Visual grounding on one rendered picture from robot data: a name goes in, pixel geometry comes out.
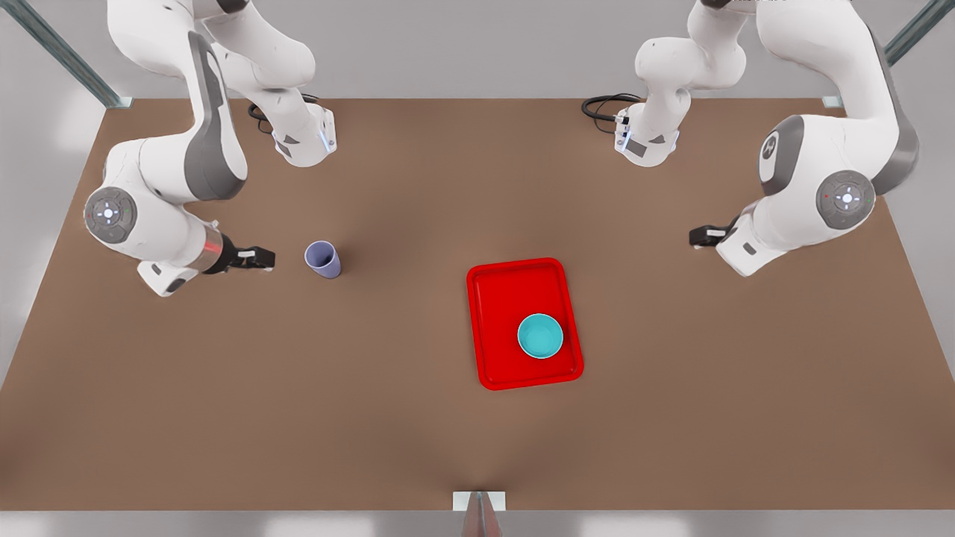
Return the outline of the lavender cup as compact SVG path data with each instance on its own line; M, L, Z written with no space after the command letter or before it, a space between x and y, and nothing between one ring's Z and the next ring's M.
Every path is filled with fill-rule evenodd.
M334 279L341 275L340 258L331 242L311 242L304 252L304 261L308 268L324 278Z

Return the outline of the red tray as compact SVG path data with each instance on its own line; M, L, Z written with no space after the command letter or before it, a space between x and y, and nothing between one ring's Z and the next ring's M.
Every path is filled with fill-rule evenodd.
M576 380L583 354L563 265L554 258L474 266L467 290L481 384L501 391ZM563 328L556 356L536 359L523 353L516 330L526 316L544 313Z

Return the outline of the teal bowl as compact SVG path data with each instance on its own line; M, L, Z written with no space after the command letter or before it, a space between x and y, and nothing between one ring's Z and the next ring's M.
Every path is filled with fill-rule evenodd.
M516 330L516 340L523 353L536 359L556 356L564 341L560 323L544 313L526 316Z

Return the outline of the silver frame post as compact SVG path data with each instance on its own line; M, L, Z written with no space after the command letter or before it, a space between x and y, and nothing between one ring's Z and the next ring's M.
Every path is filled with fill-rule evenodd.
M898 95L917 106L955 88L955 0L852 0L886 47Z
M453 511L464 511L461 537L502 537L498 511L506 510L505 492L453 492Z
M0 9L6 10L21 28L107 109L128 109L132 106L134 99L117 95L27 0L0 0Z

